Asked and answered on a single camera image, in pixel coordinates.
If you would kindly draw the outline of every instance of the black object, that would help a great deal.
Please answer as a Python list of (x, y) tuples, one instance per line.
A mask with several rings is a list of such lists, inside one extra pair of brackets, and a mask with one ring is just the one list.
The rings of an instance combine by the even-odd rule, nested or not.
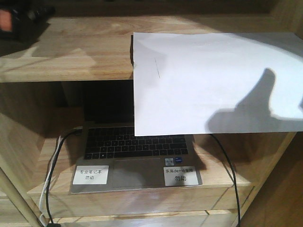
[(82, 82), (85, 121), (134, 122), (134, 81)]
[(34, 23), (54, 13), (55, 8), (51, 6), (31, 9), (30, 0), (0, 0), (0, 38), (23, 40), (26, 34), (34, 33)]
[(88, 134), (84, 159), (188, 154), (184, 135), (134, 136), (133, 126), (91, 128)]
[(55, 224), (55, 223), (49, 223), (49, 224), (47, 224), (46, 227), (61, 227), (61, 225), (60, 224)]
[(238, 210), (238, 225), (237, 227), (241, 227), (241, 211), (240, 211), (240, 201), (239, 201), (239, 194), (238, 194), (238, 187), (237, 187), (237, 179), (236, 179), (236, 173), (235, 173), (235, 170), (233, 168), (233, 165), (232, 165), (232, 162), (230, 160), (230, 158), (228, 157), (223, 145), (221, 144), (221, 142), (218, 140), (218, 138), (213, 135), (213, 134), (210, 134), (210, 136), (217, 142), (217, 144), (219, 145), (219, 147), (221, 148), (231, 170), (232, 170), (232, 181), (233, 181), (233, 184), (234, 184), (234, 188), (235, 188), (235, 194), (236, 194), (236, 200), (237, 200), (237, 210)]
[(29, 0), (0, 1), (1, 14), (9, 14), (9, 29), (0, 29), (1, 38), (19, 38), (22, 17), (29, 10)]
[(60, 227), (61, 225), (60, 224), (55, 224), (53, 222), (53, 217), (51, 215), (51, 212), (50, 212), (50, 209), (49, 209), (49, 201), (48, 201), (48, 197), (49, 197), (49, 188), (50, 188), (50, 185), (51, 185), (51, 180), (52, 180), (52, 176), (53, 176), (53, 171), (55, 169), (55, 166), (56, 166), (56, 163), (57, 163), (57, 160), (58, 160), (58, 156), (59, 156), (59, 153), (60, 153), (60, 150), (62, 148), (62, 145), (64, 143), (64, 141), (66, 140), (67, 137), (69, 137), (70, 135), (79, 135), (80, 133), (82, 132), (82, 130), (74, 130), (74, 131), (71, 131), (69, 132), (67, 135), (65, 135), (62, 140), (60, 141), (59, 145), (58, 145), (58, 152), (55, 154), (54, 153), (54, 159), (53, 159), (53, 165), (52, 165), (52, 168), (50, 170), (50, 174), (49, 174), (49, 179), (48, 179), (48, 184), (46, 186), (46, 193), (45, 193), (45, 203), (46, 203), (46, 210), (47, 210), (47, 214), (48, 214), (48, 217), (51, 221), (51, 224), (48, 224), (47, 226), (48, 227)]

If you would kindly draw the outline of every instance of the white label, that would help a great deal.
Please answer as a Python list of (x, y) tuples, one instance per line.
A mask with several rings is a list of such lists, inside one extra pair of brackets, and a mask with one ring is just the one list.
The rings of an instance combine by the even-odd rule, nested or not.
[(107, 184), (109, 166), (77, 166), (72, 184)]
[(164, 167), (165, 186), (198, 185), (194, 166)]

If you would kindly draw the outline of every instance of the laptop keyboard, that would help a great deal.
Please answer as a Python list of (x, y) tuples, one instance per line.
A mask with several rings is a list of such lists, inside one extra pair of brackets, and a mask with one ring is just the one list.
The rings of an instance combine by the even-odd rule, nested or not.
[(188, 154), (184, 135), (134, 136), (134, 127), (91, 128), (84, 159)]

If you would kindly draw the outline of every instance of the laptop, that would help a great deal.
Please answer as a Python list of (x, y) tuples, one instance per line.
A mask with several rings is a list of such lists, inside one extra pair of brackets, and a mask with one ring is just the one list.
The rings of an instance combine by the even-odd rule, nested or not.
[(134, 135), (133, 80), (85, 81), (82, 97), (83, 156), (71, 193), (202, 184), (192, 135)]

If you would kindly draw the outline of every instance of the touchpad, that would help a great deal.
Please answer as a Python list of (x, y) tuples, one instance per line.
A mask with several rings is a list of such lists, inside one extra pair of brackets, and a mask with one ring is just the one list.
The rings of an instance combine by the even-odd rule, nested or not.
[(113, 187), (163, 185), (162, 161), (160, 158), (115, 161)]

